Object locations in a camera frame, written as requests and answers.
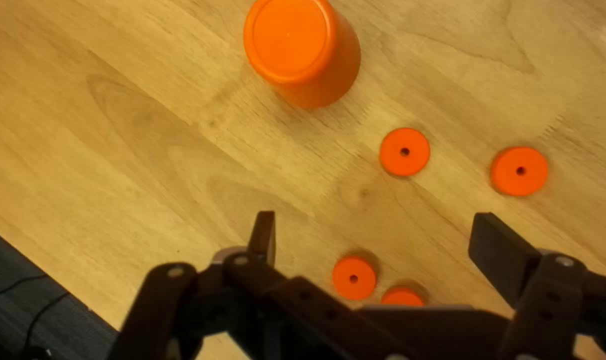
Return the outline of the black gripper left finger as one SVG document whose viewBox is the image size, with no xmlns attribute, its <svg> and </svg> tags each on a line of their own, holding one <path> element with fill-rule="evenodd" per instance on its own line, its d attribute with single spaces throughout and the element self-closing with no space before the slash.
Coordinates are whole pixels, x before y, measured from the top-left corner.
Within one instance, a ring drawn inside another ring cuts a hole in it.
<svg viewBox="0 0 606 360">
<path fill-rule="evenodd" d="M 276 215 L 261 211 L 255 215 L 254 228 L 247 243 L 247 253 L 260 256 L 265 264 L 276 258 Z"/>
</svg>

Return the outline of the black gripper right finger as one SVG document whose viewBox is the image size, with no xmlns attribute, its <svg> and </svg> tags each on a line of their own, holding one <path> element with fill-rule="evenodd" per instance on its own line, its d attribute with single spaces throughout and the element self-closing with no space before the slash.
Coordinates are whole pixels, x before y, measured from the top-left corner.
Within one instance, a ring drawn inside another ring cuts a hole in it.
<svg viewBox="0 0 606 360">
<path fill-rule="evenodd" d="M 542 258 L 531 244 L 492 212 L 473 216 L 467 256 L 512 308 L 518 307 L 527 278 Z"/>
</svg>

